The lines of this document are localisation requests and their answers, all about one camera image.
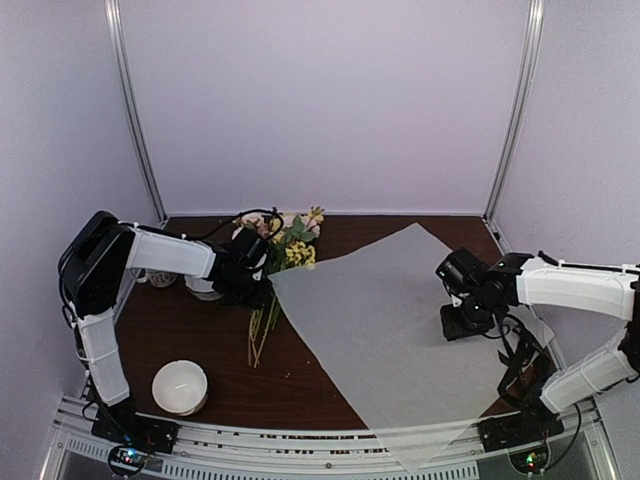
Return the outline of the pink flower stem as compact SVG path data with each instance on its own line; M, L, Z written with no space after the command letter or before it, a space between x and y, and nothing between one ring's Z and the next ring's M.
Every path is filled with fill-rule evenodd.
M235 239L240 232L240 228L254 230L261 238L268 240L271 235L271 227L273 222L263 213L247 213L236 221L237 228L232 234ZM257 263L258 272L254 275L257 280L266 278L266 269L268 264L268 252L266 252ZM248 358L250 365L259 363L259 346L258 336L262 330L262 317L264 307L258 307L252 310L249 327L248 327Z

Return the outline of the small yellow flower sprig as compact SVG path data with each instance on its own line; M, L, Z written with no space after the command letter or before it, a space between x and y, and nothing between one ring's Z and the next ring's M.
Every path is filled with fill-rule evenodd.
M315 261L315 247L297 240L276 250L276 257L269 272L279 273L289 268L310 266ZM274 290L271 289L266 305L260 310L255 310L250 318L248 363L251 367L257 368L260 365L268 336L275 329L279 315L280 304Z

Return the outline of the translucent white wrapping paper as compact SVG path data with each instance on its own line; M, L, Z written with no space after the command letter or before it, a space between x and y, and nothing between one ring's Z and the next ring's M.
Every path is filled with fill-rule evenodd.
M273 274L280 306L334 385L409 473L498 399L499 343L447 341L435 270L448 248L411 225L353 253Z

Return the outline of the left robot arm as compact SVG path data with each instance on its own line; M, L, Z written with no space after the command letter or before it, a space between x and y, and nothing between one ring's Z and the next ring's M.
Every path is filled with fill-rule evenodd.
M264 305L270 282L265 270L270 242L240 227L221 245L211 236L172 234L95 213L58 262L62 311L76 352L92 382L106 429L123 444L144 433L125 378L115 333L121 285L133 273L183 277L200 300L227 300L250 308Z

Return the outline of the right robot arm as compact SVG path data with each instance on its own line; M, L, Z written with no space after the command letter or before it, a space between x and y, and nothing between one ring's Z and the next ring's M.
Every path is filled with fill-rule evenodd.
M639 267L594 265L557 260L544 252L510 252L489 266L461 248L435 270L451 300L440 309L446 340L486 335L496 329L506 338L512 321L518 344L505 344L499 358L506 372L497 388L501 400L522 411L513 419L519 440L535 440L551 417L587 397L639 378ZM602 315L622 322L607 343L570 367L524 383L524 369L543 347L512 309L557 308Z

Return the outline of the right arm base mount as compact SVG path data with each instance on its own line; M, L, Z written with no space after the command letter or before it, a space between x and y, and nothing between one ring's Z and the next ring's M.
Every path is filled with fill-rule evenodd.
M559 435L564 432L562 421L555 417L539 417L521 412L505 417L492 417L477 425L485 452L511 449Z

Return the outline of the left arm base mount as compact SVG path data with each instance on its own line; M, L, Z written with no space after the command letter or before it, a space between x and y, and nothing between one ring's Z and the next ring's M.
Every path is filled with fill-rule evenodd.
M133 446L151 453L171 454L177 439L179 425L167 420L137 417L133 428L124 432L106 418L97 417L91 434L112 443Z

